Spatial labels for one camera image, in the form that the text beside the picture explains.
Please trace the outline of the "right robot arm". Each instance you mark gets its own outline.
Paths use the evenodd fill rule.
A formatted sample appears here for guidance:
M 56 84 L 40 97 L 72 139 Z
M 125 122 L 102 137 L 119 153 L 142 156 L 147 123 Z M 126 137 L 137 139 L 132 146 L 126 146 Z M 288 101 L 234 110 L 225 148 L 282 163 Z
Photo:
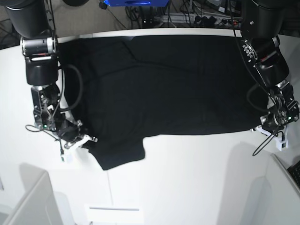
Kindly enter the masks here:
M 88 141 L 98 139 L 84 133 L 80 120 L 71 121 L 65 113 L 76 108 L 83 97 L 83 76 L 79 69 L 60 62 L 53 5 L 50 0 L 2 0 L 0 2 L 20 35 L 20 46 L 25 59 L 26 80 L 31 85 L 34 127 L 45 132 L 60 144 L 60 157 L 67 160 L 72 150 Z M 61 108 L 64 87 L 56 84 L 59 75 L 72 70 L 79 83 L 74 103 Z

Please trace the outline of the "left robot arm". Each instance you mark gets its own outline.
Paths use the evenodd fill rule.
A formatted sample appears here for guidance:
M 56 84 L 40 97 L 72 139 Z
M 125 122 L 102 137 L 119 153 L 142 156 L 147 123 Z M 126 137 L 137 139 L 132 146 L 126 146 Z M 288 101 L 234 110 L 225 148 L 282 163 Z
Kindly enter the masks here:
M 273 139 L 282 150 L 288 146 L 286 130 L 288 124 L 300 117 L 300 106 L 294 98 L 293 86 L 287 80 L 289 67 L 280 51 L 279 33 L 286 10 L 295 4 L 294 0 L 246 0 L 242 3 L 242 23 L 240 33 L 242 43 L 238 44 L 242 56 L 256 84 L 247 92 L 261 88 L 273 103 L 264 109 L 266 115 L 260 118 L 259 130 L 267 138 L 254 151 L 256 156 Z

